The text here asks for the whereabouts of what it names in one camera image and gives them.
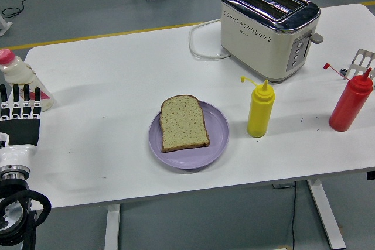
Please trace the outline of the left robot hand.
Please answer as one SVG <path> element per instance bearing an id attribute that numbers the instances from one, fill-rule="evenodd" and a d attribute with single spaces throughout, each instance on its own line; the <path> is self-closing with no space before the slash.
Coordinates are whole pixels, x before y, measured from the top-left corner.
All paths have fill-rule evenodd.
<path id="1" fill-rule="evenodd" d="M 28 84 L 23 98 L 17 84 L 13 86 L 13 105 L 9 105 L 5 85 L 1 85 L 1 168 L 30 169 L 37 152 L 40 134 L 41 90 L 35 88 L 35 100 Z"/>

